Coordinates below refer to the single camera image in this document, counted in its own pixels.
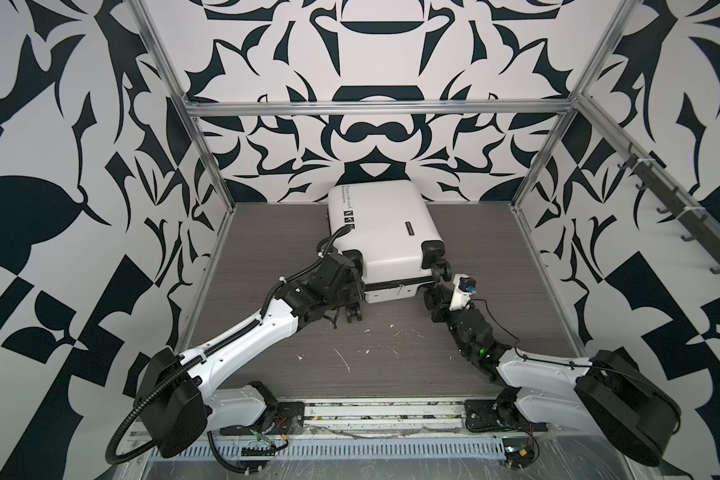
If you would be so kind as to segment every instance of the debris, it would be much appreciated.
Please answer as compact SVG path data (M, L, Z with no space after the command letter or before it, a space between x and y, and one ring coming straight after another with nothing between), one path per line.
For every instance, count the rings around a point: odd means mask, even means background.
M344 357L342 356L342 354L339 353L338 350L336 350L336 349L333 349L333 351L336 352L336 354L338 355L338 358L342 359L342 362L344 362L344 366L347 367L347 372L352 373L352 370L349 369L349 365L347 365L347 361L344 360Z

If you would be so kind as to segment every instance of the black and white wall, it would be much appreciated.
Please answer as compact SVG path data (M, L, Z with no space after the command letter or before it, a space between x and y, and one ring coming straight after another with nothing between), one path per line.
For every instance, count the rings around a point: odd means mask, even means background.
M96 478L225 214L120 0L0 2L0 478Z
M720 222L720 0L646 0L591 93ZM578 116L522 211L587 352L680 404L662 471L720 479L717 265L621 161Z
M566 98L617 0L146 0L191 101ZM205 118L238 201L510 200L553 114Z

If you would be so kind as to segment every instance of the wooden floor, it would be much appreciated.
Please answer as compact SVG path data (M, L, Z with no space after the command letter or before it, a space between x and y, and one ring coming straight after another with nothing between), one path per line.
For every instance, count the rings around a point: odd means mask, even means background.
M477 297L522 339L520 348L573 355L509 206L432 204L429 211L453 272L476 279ZM247 318L278 277L313 262L315 245L328 235L326 212L324 204L238 205L193 344ZM421 293L363 303L362 314L362 322L347 324L342 312L337 330L327 320L311 324L251 360L223 386L260 380L280 398L498 392L460 357L445 325L430 321ZM514 342L496 326L494 334Z

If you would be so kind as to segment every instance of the perforated metal strip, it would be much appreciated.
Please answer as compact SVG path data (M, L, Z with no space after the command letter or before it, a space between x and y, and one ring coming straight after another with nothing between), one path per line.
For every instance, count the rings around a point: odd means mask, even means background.
M216 442L224 458L238 459L240 447L249 446L245 440ZM328 439L291 440L275 458L285 460L365 460L394 458L485 458L504 459L504 444L500 438L393 438L393 439ZM195 442L187 450L172 458L162 458L157 450L152 462L198 461L212 458L208 442ZM272 457L245 456L246 460Z

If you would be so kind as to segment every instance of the suitcase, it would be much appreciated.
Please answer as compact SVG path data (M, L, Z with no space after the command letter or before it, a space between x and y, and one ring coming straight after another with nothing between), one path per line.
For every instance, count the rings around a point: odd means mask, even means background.
M422 285L451 280L445 245L410 180L331 188L328 222L332 234L352 228L334 247L358 266L366 302L408 298Z

